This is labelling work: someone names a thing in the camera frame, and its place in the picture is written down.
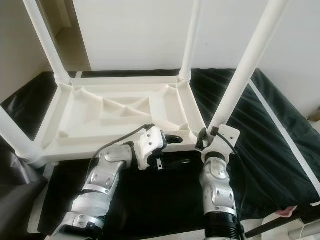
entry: white pipe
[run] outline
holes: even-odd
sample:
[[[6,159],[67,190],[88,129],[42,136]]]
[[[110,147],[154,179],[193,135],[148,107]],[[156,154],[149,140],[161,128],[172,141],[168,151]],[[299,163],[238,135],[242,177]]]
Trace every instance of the white pipe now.
[[[36,0],[23,0],[25,8],[33,23],[34,29],[42,44],[43,50],[54,72],[54,78],[58,83],[70,84],[69,74],[66,72],[56,50],[55,44],[47,29],[45,20],[39,10]]]
[[[15,150],[15,154],[27,164],[42,157],[42,149],[31,141],[0,106],[0,136]]]
[[[227,124],[241,95],[266,51],[290,0],[269,0],[248,47],[208,127]]]
[[[304,227],[290,231],[288,233],[289,238],[292,240],[306,238],[316,234],[320,234],[320,222],[314,222],[311,224],[304,225]]]
[[[191,80],[191,66],[194,58],[197,33],[199,29],[199,22],[201,17],[201,6],[203,0],[194,0],[192,7],[191,20],[189,24],[188,35],[186,38],[182,67],[179,72],[180,80]]]

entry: black cloth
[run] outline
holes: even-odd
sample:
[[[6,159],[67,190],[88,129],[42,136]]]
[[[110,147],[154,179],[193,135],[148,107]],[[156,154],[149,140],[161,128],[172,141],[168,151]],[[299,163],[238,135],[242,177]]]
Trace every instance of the black cloth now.
[[[0,148],[0,239],[22,240],[27,233],[30,211],[47,180],[18,159],[8,147]],[[34,239],[45,239],[38,234]]]
[[[178,70],[104,71],[84,72],[82,77],[177,74]],[[233,74],[233,69],[192,70],[190,85],[207,126]],[[260,70],[257,69],[251,79],[320,179],[320,135]],[[55,89],[53,74],[42,73],[7,99],[2,106],[32,139],[40,127]],[[264,218],[279,209],[320,200],[286,140],[250,86],[245,89],[228,125],[241,132],[236,149],[248,172],[246,199],[240,210],[242,219]],[[202,164],[195,152],[187,155],[191,159],[187,164],[190,167],[173,167],[170,171],[152,173],[124,171],[111,210],[105,219],[104,238],[146,238],[202,228],[202,189],[199,184]],[[73,160],[61,162],[59,167],[55,168],[41,216],[41,232],[52,233],[64,213],[70,209],[70,202],[76,197],[73,194],[81,189],[85,180],[87,165],[86,160]],[[230,159],[228,172],[236,205],[240,208],[245,191],[245,176],[240,162],[234,156]],[[64,180],[61,181],[63,175],[74,178],[62,178]],[[72,194],[64,194],[64,190],[59,194],[59,187],[70,189]],[[53,214],[57,211],[52,207],[53,204],[61,206],[63,210]],[[50,214],[53,219],[47,221]]]

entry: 3d printed tray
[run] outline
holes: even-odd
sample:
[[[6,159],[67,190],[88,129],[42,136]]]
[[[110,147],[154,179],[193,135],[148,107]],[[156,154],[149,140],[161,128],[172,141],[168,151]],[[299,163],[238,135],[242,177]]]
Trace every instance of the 3d printed tray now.
[[[48,161],[90,158],[101,146],[151,123],[183,138],[164,151],[191,151],[205,127],[189,82],[177,76],[74,78],[72,84],[59,85],[35,139]]]

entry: black cable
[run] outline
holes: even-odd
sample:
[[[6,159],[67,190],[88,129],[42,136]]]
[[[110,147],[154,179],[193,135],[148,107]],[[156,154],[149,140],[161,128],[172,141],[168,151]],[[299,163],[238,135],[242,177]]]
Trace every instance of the black cable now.
[[[91,166],[92,161],[97,157],[98,153],[100,153],[103,149],[106,149],[106,148],[112,146],[113,144],[116,144],[116,143],[118,143],[118,142],[121,142],[121,141],[123,141],[123,140],[131,137],[132,135],[140,132],[142,129],[149,130],[150,128],[152,128],[152,127],[154,127],[154,126],[155,126],[154,124],[145,124],[145,125],[137,128],[136,130],[130,132],[129,134],[127,134],[127,135],[125,135],[125,136],[122,136],[122,137],[120,137],[119,139],[114,140],[114,141],[112,141],[112,142],[109,142],[108,144],[103,145],[102,147],[100,147],[100,148],[94,153],[93,157],[90,159],[89,166],[88,166],[88,170],[86,171],[86,177],[85,177],[85,179],[88,178],[88,174],[89,174],[89,170],[90,170],[90,166]]]
[[[223,141],[225,141],[225,143],[232,149],[232,151],[234,152],[234,154],[236,155],[236,157],[239,159],[239,161],[241,162],[241,165],[242,165],[242,168],[243,168],[243,171],[244,171],[244,174],[245,174],[245,186],[244,186],[244,194],[243,194],[243,197],[242,197],[242,200],[241,200],[241,205],[240,205],[240,210],[239,210],[239,213],[238,213],[238,216],[239,216],[239,220],[241,219],[241,210],[244,206],[244,203],[245,203],[245,199],[246,199],[246,196],[247,196],[247,191],[248,191],[248,178],[247,178],[247,172],[248,170],[246,169],[245,167],[245,164],[243,162],[243,160],[241,159],[239,153],[236,151],[236,149],[232,146],[232,144],[224,137],[222,136],[219,132],[216,133],[217,136],[219,136]],[[258,185],[257,185],[257,188],[269,199],[271,200],[271,202],[273,202],[278,209],[281,209],[280,206],[264,191],[262,190]]]
[[[243,227],[240,224],[240,220],[241,220],[241,210],[242,210],[242,208],[243,208],[243,206],[245,204],[245,199],[246,199],[247,191],[248,191],[248,178],[247,178],[247,174],[246,174],[246,167],[245,167],[244,162],[242,161],[242,158],[240,157],[239,153],[236,151],[234,146],[232,146],[232,144],[224,136],[222,136],[219,132],[217,132],[216,135],[219,136],[231,148],[233,153],[236,155],[236,157],[241,162],[241,165],[242,165],[242,168],[243,168],[244,177],[245,177],[245,180],[244,180],[244,193],[243,193],[243,196],[242,196],[240,209],[238,210],[238,219],[239,219],[239,221],[238,221],[239,226],[238,227],[241,228],[241,231],[242,231],[241,234],[240,234],[240,238],[241,238],[241,240],[244,240],[245,239],[244,238],[244,230],[243,230]]]

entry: white wall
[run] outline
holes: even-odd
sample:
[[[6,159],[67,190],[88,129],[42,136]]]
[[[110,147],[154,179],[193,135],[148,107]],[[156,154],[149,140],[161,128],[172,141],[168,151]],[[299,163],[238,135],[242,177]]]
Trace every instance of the white wall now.
[[[193,0],[73,0],[92,70],[180,68]],[[236,68],[267,0],[204,0],[193,68]],[[320,105],[320,1],[293,0],[259,68],[307,116]]]
[[[78,26],[78,19],[73,0],[64,0],[66,10],[72,26]]]
[[[70,28],[72,26],[67,5],[65,0],[56,0],[57,7],[61,16],[62,26],[64,28]]]
[[[38,5],[51,36],[56,37],[64,25],[57,0],[40,0]]]
[[[22,0],[0,0],[0,102],[38,75],[46,62]]]

